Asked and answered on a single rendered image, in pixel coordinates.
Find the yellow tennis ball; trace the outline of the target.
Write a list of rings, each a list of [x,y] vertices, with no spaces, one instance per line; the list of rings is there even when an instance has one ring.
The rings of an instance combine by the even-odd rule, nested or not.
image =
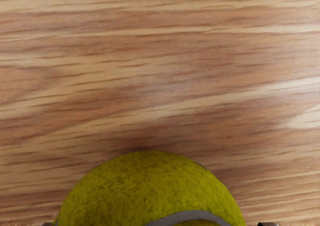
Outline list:
[[[53,226],[246,226],[222,182],[197,162],[165,151],[118,156],[89,171]]]

